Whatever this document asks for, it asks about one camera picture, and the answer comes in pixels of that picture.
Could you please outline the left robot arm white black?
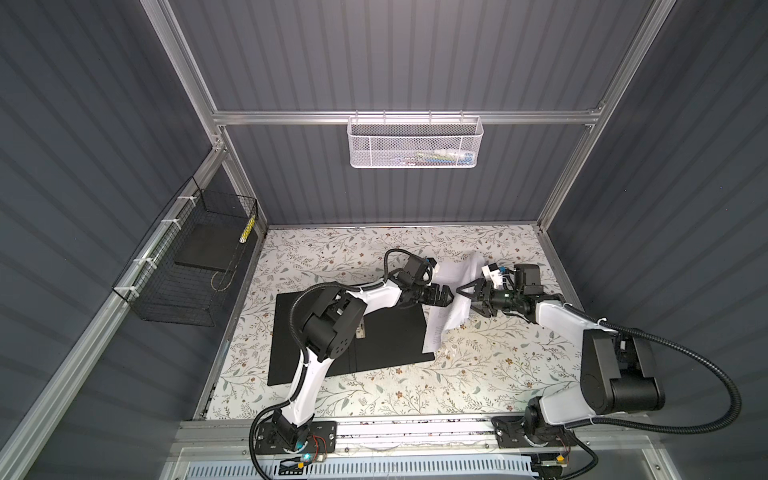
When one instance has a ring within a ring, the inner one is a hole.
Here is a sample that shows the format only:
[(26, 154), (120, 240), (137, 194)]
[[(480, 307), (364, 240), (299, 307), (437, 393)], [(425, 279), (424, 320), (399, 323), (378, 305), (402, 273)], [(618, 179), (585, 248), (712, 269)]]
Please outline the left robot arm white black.
[(393, 248), (384, 254), (380, 279), (359, 285), (319, 283), (293, 301), (288, 328), (299, 348), (296, 372), (286, 399), (265, 409), (289, 450), (305, 447), (321, 384), (334, 360), (348, 349), (365, 315), (394, 307), (452, 303), (451, 289), (433, 282), (437, 268), (432, 257)]

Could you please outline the printed paper sheet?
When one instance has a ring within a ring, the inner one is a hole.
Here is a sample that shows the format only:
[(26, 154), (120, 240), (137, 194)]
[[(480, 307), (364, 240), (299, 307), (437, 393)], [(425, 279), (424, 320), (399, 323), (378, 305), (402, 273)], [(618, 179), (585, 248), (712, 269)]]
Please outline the printed paper sheet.
[(439, 261), (432, 278), (432, 283), (447, 286), (456, 296), (458, 288), (481, 277), (481, 268), (485, 259), (479, 252), (470, 253), (461, 261)]
[(445, 308), (426, 307), (426, 333), (424, 335), (422, 352), (435, 353), (442, 344), (444, 334), (460, 327), (470, 315), (470, 300), (465, 296), (436, 296), (451, 297), (452, 303)]

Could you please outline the blue folder with black inside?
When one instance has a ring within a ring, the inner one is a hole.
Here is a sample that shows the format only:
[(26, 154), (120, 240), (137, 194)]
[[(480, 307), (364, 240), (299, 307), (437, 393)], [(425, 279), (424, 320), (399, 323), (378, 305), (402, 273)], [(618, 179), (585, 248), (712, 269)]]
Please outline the blue folder with black inside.
[[(299, 362), (300, 351), (288, 326), (290, 307), (297, 292), (277, 295), (273, 336), (268, 365), (269, 386), (289, 385)], [(353, 339), (349, 348), (330, 366), (329, 377), (402, 367), (435, 359), (424, 353), (426, 320), (420, 306), (378, 310), (363, 318), (364, 337)]]

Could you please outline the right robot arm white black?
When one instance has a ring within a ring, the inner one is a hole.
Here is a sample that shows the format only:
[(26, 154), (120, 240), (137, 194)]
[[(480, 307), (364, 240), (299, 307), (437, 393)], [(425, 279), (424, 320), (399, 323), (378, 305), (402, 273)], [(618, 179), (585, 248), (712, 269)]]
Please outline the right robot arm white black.
[(471, 309), (483, 317), (519, 314), (581, 353), (577, 385), (529, 401), (522, 430), (531, 445), (546, 445), (571, 422), (664, 406), (650, 342), (608, 328), (562, 295), (546, 293), (537, 266), (518, 264), (508, 271), (491, 264), (482, 269), (480, 278), (459, 286), (457, 294), (469, 299)]

